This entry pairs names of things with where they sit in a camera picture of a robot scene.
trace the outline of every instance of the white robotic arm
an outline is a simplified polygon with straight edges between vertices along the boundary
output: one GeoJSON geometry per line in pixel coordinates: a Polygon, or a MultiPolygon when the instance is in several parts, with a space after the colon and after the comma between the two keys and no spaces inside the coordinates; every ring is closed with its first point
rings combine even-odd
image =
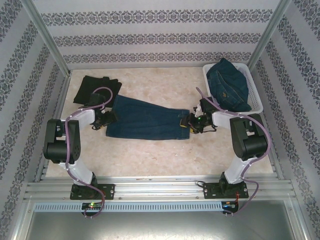
{"type": "MultiPolygon", "coordinates": [[[[79,123],[79,130],[81,131],[84,127],[92,124],[95,121],[95,111],[93,109],[89,110],[84,110],[80,112],[79,114],[73,116],[70,118],[70,120],[76,120],[79,123]]],[[[64,168],[66,170],[66,163],[65,162],[60,162],[59,166],[64,168]]],[[[91,184],[92,179],[93,179],[93,172],[90,171],[85,163],[83,162],[81,155],[79,158],[74,162],[74,164],[69,164],[69,171],[70,173],[79,179],[80,181],[86,183],[86,184],[91,184]]],[[[74,184],[77,184],[79,186],[83,186],[82,183],[79,181],[73,180],[74,184]]]]}
{"type": "MultiPolygon", "coordinates": [[[[235,118],[236,116],[227,114],[222,111],[216,111],[212,114],[213,124],[220,128],[225,128],[231,130],[230,119],[235,118]]],[[[241,173],[244,171],[247,165],[257,157],[250,158],[246,161],[243,161],[240,157],[237,157],[234,154],[231,165],[224,172],[224,176],[230,184],[238,184],[243,181],[241,173]]]]}

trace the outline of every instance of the floral stripe pattern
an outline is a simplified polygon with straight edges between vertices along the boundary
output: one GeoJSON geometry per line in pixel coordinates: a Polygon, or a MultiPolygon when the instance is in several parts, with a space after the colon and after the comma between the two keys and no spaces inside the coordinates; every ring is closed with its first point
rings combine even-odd
{"type": "Polygon", "coordinates": [[[0,43],[5,38],[11,28],[11,24],[16,20],[18,13],[22,9],[19,0],[7,0],[0,10],[0,43]]]}
{"type": "Polygon", "coordinates": [[[58,47],[137,44],[256,44],[260,33],[165,33],[56,36],[58,47]]]}
{"type": "Polygon", "coordinates": [[[318,105],[318,109],[320,110],[320,75],[317,72],[317,69],[314,67],[313,62],[310,60],[305,48],[299,41],[297,34],[293,30],[286,16],[281,19],[277,28],[290,50],[296,66],[304,77],[304,81],[306,82],[310,93],[312,93],[313,99],[316,100],[315,103],[318,105]]]}
{"type": "Polygon", "coordinates": [[[12,58],[10,58],[9,63],[4,69],[3,74],[0,79],[0,111],[2,106],[6,103],[6,98],[11,92],[13,83],[16,81],[18,73],[21,70],[22,64],[25,62],[27,54],[34,43],[38,31],[35,25],[30,21],[26,30],[23,33],[22,38],[19,41],[19,44],[14,50],[12,58]]]}
{"type": "Polygon", "coordinates": [[[49,55],[50,51],[47,46],[44,45],[36,60],[27,84],[24,87],[24,91],[22,93],[18,106],[16,107],[16,111],[14,112],[14,117],[12,118],[8,130],[6,131],[7,134],[3,138],[0,149],[0,180],[3,177],[2,175],[5,173],[6,165],[8,164],[8,161],[11,157],[11,152],[13,151],[13,147],[16,144],[16,140],[29,110],[29,106],[35,94],[37,85],[40,81],[40,77],[49,58],[49,55]]]}
{"type": "Polygon", "coordinates": [[[305,21],[320,41],[320,6],[315,0],[294,0],[305,21]]]}
{"type": "Polygon", "coordinates": [[[306,205],[306,210],[309,213],[309,218],[313,223],[313,227],[315,228],[317,237],[320,238],[319,207],[317,206],[316,198],[313,196],[313,191],[310,189],[311,186],[310,186],[310,183],[308,182],[307,173],[304,170],[304,168],[301,166],[301,160],[299,155],[297,154],[296,146],[288,130],[288,126],[283,116],[283,112],[281,110],[279,102],[277,100],[276,93],[273,90],[268,73],[261,59],[258,60],[256,64],[256,69],[259,73],[260,79],[262,81],[262,85],[264,87],[265,94],[268,98],[268,102],[272,109],[273,117],[277,124],[279,134],[281,135],[284,149],[287,153],[288,159],[292,167],[292,172],[296,177],[296,180],[298,182],[298,187],[302,192],[303,201],[304,201],[304,204],[306,205]]]}
{"type": "Polygon", "coordinates": [[[282,175],[283,175],[284,179],[286,179],[285,171],[283,170],[282,164],[281,164],[281,162],[280,162],[280,157],[279,157],[279,154],[278,154],[278,150],[277,150],[277,148],[276,148],[276,145],[275,145],[274,137],[272,136],[272,133],[271,133],[271,132],[270,132],[270,130],[269,130],[269,129],[270,129],[270,127],[269,127],[269,124],[268,124],[268,122],[267,122],[267,116],[266,116],[266,114],[265,114],[265,112],[264,112],[264,111],[262,111],[262,114],[263,114],[263,116],[264,116],[265,123],[266,123],[266,127],[267,127],[267,129],[268,129],[268,132],[269,132],[270,137],[271,137],[271,140],[272,140],[272,145],[273,145],[273,148],[274,148],[274,152],[275,152],[275,155],[276,155],[277,160],[278,160],[278,162],[279,162],[279,165],[280,165],[280,168],[281,168],[282,175]]]}
{"type": "Polygon", "coordinates": [[[126,62],[248,61],[251,52],[159,52],[64,55],[67,64],[126,62]]]}
{"type": "Polygon", "coordinates": [[[19,160],[19,166],[14,175],[12,187],[10,188],[9,195],[7,196],[7,201],[4,204],[4,211],[1,213],[0,239],[6,239],[6,234],[9,231],[9,226],[14,215],[14,210],[16,208],[17,201],[21,193],[22,183],[25,180],[29,163],[33,159],[33,152],[37,143],[40,129],[43,125],[47,107],[49,105],[50,98],[53,93],[59,71],[59,67],[55,63],[50,73],[50,77],[46,84],[45,90],[43,92],[41,102],[38,106],[38,110],[35,115],[31,131],[29,133],[27,142],[25,144],[25,148],[23,150],[23,154],[21,155],[21,159],[19,160]]]}
{"type": "MultiPolygon", "coordinates": [[[[62,83],[61,83],[61,86],[60,86],[60,89],[59,89],[59,94],[58,94],[58,97],[57,97],[56,102],[55,102],[55,105],[54,105],[54,109],[53,109],[53,113],[52,113],[52,118],[55,117],[55,113],[56,113],[56,110],[57,110],[57,107],[58,107],[58,103],[59,103],[61,91],[62,91],[62,88],[63,88],[63,86],[64,86],[65,80],[66,80],[66,78],[64,78],[63,81],[62,81],[62,83]]],[[[38,160],[38,165],[37,165],[37,167],[36,167],[35,174],[34,174],[34,177],[33,177],[33,181],[35,181],[35,179],[36,179],[36,176],[37,176],[37,173],[38,173],[38,171],[39,171],[39,167],[40,167],[40,163],[41,163],[41,160],[42,160],[43,155],[44,155],[44,153],[41,152],[40,157],[39,157],[39,160],[38,160]]]]}
{"type": "Polygon", "coordinates": [[[315,132],[309,122],[309,118],[306,115],[304,107],[299,100],[299,96],[296,93],[295,87],[291,82],[290,76],[287,73],[274,43],[269,41],[265,50],[268,53],[276,75],[279,78],[279,82],[286,99],[288,100],[288,104],[291,107],[292,114],[295,117],[295,121],[300,129],[305,145],[308,147],[308,152],[313,160],[313,165],[320,175],[320,143],[318,142],[317,137],[315,137],[315,132]]]}
{"type": "Polygon", "coordinates": [[[271,9],[148,10],[42,13],[47,26],[146,23],[266,23],[271,9]]]}

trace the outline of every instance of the robotic arm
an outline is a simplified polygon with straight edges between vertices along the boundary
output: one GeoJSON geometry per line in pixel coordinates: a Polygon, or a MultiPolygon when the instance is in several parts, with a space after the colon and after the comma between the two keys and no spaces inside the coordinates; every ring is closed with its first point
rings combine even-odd
{"type": "MultiPolygon", "coordinates": [[[[66,169],[73,178],[71,200],[102,199],[104,204],[105,199],[113,200],[114,198],[115,185],[98,184],[95,174],[85,166],[80,158],[80,130],[87,125],[93,125],[92,129],[98,130],[101,126],[106,126],[117,120],[112,111],[105,112],[104,109],[101,109],[107,103],[108,101],[105,102],[103,96],[94,92],[91,94],[90,102],[84,106],[85,108],[78,110],[76,114],[73,113],[67,118],[67,122],[51,119],[47,123],[43,154],[46,159],[66,169]],[[68,135],[69,154],[67,139],[63,139],[65,135],[68,135]]],[[[195,134],[203,133],[206,126],[212,126],[215,130],[216,127],[230,129],[235,153],[230,167],[222,173],[218,183],[203,182],[201,187],[204,198],[233,199],[235,196],[248,198],[244,174],[252,163],[266,156],[270,149],[271,140],[262,125],[261,117],[258,114],[245,116],[225,111],[219,106],[215,107],[212,98],[206,97],[200,100],[200,108],[203,115],[196,116],[191,113],[181,120],[180,125],[190,127],[195,134]]]]}
{"type": "Polygon", "coordinates": [[[71,200],[95,200],[104,198],[111,200],[114,197],[114,184],[98,184],[95,174],[90,171],[80,157],[81,141],[80,130],[87,125],[93,125],[92,129],[98,130],[115,122],[116,116],[112,111],[105,111],[105,97],[92,93],[90,102],[78,110],[74,115],[61,119],[50,119],[46,125],[43,155],[68,171],[73,178],[71,188],[71,200]]]}

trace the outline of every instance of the denim shirt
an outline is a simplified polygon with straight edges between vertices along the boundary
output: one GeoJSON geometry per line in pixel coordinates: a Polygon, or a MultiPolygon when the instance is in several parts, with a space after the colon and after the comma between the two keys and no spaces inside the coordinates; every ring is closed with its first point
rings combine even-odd
{"type": "Polygon", "coordinates": [[[208,85],[212,96],[220,107],[232,112],[248,112],[249,89],[246,77],[235,66],[222,58],[207,72],[208,85]]]}

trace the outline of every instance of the marble surface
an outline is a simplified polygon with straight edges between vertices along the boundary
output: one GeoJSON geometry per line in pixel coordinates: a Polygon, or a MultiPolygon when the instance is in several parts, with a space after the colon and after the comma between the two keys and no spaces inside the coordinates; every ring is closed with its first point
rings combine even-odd
{"type": "MultiPolygon", "coordinates": [[[[62,118],[80,106],[73,103],[73,99],[85,75],[118,79],[122,83],[119,94],[167,108],[192,110],[201,98],[196,87],[206,92],[201,67],[74,70],[62,118]]],[[[106,137],[106,128],[94,131],[91,126],[80,134],[80,157],[97,176],[219,175],[229,167],[234,156],[231,133],[221,127],[217,132],[190,134],[188,140],[111,138],[106,137]]],[[[255,163],[248,172],[272,173],[269,158],[255,163]]],[[[68,174],[50,162],[46,176],[65,177],[68,174]]]]}

